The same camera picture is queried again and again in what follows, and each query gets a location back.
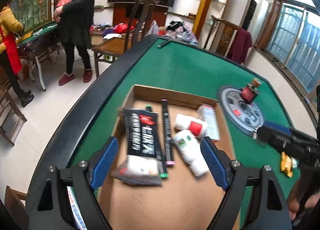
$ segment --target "black cloth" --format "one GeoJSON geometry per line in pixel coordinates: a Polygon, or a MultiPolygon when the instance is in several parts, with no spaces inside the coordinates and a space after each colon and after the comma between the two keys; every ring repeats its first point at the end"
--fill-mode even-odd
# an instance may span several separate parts
{"type": "MultiPolygon", "coordinates": [[[[63,43],[64,50],[67,55],[67,73],[70,75],[72,73],[73,62],[75,61],[75,44],[72,41],[63,43]]],[[[85,69],[91,69],[90,56],[85,45],[76,45],[79,55],[82,58],[85,69]]]]}
{"type": "Polygon", "coordinates": [[[0,54],[0,65],[3,67],[3,69],[7,73],[8,79],[10,81],[10,84],[11,84],[13,90],[15,91],[17,96],[19,98],[21,98],[22,94],[23,94],[23,90],[21,89],[21,87],[18,83],[17,77],[12,70],[12,67],[11,67],[11,64],[9,62],[9,58],[7,55],[7,50],[3,51],[0,54]]]}
{"type": "Polygon", "coordinates": [[[58,23],[62,43],[72,41],[75,45],[91,48],[89,29],[93,24],[94,0],[72,0],[63,6],[58,23]]]}

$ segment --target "window frame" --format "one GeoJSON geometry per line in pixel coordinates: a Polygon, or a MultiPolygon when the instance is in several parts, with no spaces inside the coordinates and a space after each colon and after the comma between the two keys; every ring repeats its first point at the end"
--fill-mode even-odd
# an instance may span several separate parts
{"type": "Polygon", "coordinates": [[[256,48],[261,49],[263,52],[265,52],[265,54],[268,58],[270,58],[271,60],[276,62],[277,65],[279,65],[279,67],[286,74],[286,76],[288,77],[290,82],[293,83],[294,86],[300,91],[300,93],[308,100],[307,104],[310,107],[314,118],[317,119],[318,113],[317,113],[316,103],[313,102],[313,100],[312,100],[315,97],[317,83],[316,83],[314,89],[309,93],[305,89],[305,87],[302,85],[302,83],[298,80],[298,78],[286,67],[286,64],[289,62],[289,60],[293,56],[293,54],[298,46],[298,43],[301,39],[304,25],[306,23],[307,11],[310,11],[310,12],[320,16],[319,12],[316,10],[316,8],[314,8],[308,4],[294,1],[294,0],[274,0],[273,5],[272,5],[272,9],[270,11],[270,14],[267,19],[264,30],[262,32],[262,35],[255,46],[256,46],[256,48]],[[278,23],[278,19],[280,18],[280,13],[281,13],[283,3],[287,3],[287,4],[301,7],[304,9],[304,11],[303,11],[303,17],[302,17],[302,21],[300,24],[300,28],[299,28],[297,36],[294,40],[294,43],[293,43],[292,48],[290,50],[290,53],[287,56],[287,58],[285,59],[285,61],[282,63],[280,60],[278,60],[278,58],[276,56],[274,56],[272,53],[270,53],[266,48],[269,44],[269,41],[272,39],[273,32],[274,32],[276,25],[278,23]]]}

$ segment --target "red slipper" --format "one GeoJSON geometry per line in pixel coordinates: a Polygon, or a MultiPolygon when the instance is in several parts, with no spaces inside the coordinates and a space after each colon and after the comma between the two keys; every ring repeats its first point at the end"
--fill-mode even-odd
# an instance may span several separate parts
{"type": "Polygon", "coordinates": [[[63,75],[63,77],[59,80],[59,85],[62,86],[66,83],[69,83],[75,78],[74,74],[67,75],[66,73],[63,75]]]}
{"type": "Polygon", "coordinates": [[[92,79],[92,76],[93,76],[92,69],[90,69],[90,70],[85,70],[85,71],[84,71],[84,74],[83,74],[83,82],[84,82],[84,83],[90,82],[91,79],[92,79]]]}

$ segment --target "black pants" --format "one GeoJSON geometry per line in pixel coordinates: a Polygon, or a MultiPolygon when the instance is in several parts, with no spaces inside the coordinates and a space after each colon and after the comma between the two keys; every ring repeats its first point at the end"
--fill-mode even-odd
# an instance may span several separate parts
{"type": "MultiPolygon", "coordinates": [[[[72,41],[68,41],[63,44],[64,50],[67,55],[67,73],[70,75],[72,73],[73,62],[75,61],[75,45],[72,41]]],[[[84,64],[85,69],[91,69],[90,57],[87,51],[87,46],[79,46],[76,45],[79,55],[82,58],[82,62],[84,64]]]]}
{"type": "Polygon", "coordinates": [[[10,84],[11,84],[13,90],[15,91],[17,96],[20,98],[23,94],[23,90],[21,89],[21,87],[18,83],[17,77],[12,70],[12,67],[11,67],[11,64],[9,62],[9,58],[7,55],[7,50],[3,51],[0,54],[0,65],[3,67],[3,69],[7,73],[7,76],[9,78],[9,81],[10,81],[10,84]]]}

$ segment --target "white plastic bag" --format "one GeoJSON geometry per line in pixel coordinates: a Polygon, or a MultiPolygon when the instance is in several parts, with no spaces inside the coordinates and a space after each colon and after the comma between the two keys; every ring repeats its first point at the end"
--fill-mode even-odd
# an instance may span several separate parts
{"type": "Polygon", "coordinates": [[[157,22],[154,20],[151,23],[150,29],[149,29],[149,31],[147,33],[147,36],[150,35],[150,34],[157,35],[158,33],[159,33],[159,26],[157,25],[157,22]]]}

